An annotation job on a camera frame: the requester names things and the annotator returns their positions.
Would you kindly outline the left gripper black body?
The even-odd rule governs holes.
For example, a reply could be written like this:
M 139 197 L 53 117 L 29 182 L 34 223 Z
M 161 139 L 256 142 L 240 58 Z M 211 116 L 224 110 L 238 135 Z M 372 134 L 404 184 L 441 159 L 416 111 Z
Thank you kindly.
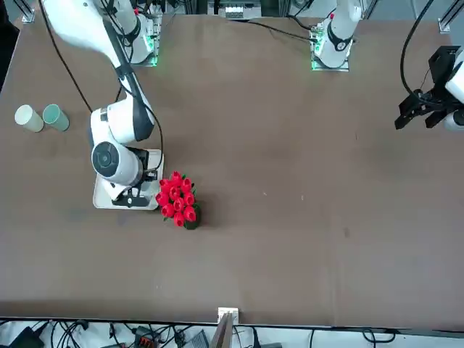
M 451 75 L 459 53 L 460 46 L 440 46 L 429 58 L 428 65 L 434 84 L 434 87 L 431 89 L 432 95 L 445 94 L 445 83 Z

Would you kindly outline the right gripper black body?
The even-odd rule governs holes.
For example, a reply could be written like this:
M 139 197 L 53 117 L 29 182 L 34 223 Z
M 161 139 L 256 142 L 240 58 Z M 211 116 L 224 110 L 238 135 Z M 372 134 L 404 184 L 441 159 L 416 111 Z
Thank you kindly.
M 160 179 L 159 168 L 146 173 L 146 170 L 153 169 L 160 162 L 160 150 L 159 149 L 135 149 L 136 156 L 141 160 L 143 167 L 143 173 L 141 176 L 141 182 L 152 182 Z

